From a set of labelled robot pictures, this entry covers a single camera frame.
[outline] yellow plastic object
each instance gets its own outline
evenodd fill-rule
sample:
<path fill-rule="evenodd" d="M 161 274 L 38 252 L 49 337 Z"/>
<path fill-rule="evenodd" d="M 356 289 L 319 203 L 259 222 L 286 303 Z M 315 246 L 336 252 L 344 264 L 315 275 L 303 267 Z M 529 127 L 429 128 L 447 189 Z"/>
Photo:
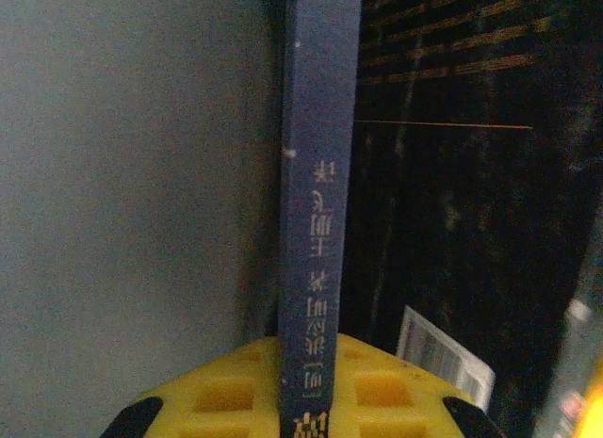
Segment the yellow plastic object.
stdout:
<path fill-rule="evenodd" d="M 163 408 L 145 438 L 279 438 L 278 340 L 265 338 L 141 395 Z M 340 334 L 330 438 L 463 438 L 442 398 L 466 394 Z"/>
<path fill-rule="evenodd" d="M 603 352 L 599 355 L 595 374 L 585 397 L 583 413 L 574 436 L 601 438 L 603 437 Z"/>

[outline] gray wall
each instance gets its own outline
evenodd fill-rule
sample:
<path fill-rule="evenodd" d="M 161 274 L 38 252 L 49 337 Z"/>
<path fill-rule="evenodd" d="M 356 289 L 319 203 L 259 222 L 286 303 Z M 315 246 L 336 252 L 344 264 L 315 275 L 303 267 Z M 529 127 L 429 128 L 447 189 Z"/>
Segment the gray wall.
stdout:
<path fill-rule="evenodd" d="M 0 437 L 98 436 L 243 340 L 274 242 L 269 15 L 0 0 L 0 23 Z"/>

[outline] book spine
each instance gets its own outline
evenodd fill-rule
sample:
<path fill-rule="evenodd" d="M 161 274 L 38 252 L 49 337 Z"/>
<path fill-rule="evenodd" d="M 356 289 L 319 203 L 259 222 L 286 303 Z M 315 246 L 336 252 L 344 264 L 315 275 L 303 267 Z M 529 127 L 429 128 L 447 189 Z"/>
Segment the book spine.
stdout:
<path fill-rule="evenodd" d="M 361 0 L 287 0 L 279 336 L 281 436 L 327 436 Z"/>
<path fill-rule="evenodd" d="M 561 343 L 546 402 L 538 414 L 534 438 L 578 436 L 584 396 L 603 350 L 603 194 L 582 261 L 578 287 L 565 312 Z"/>

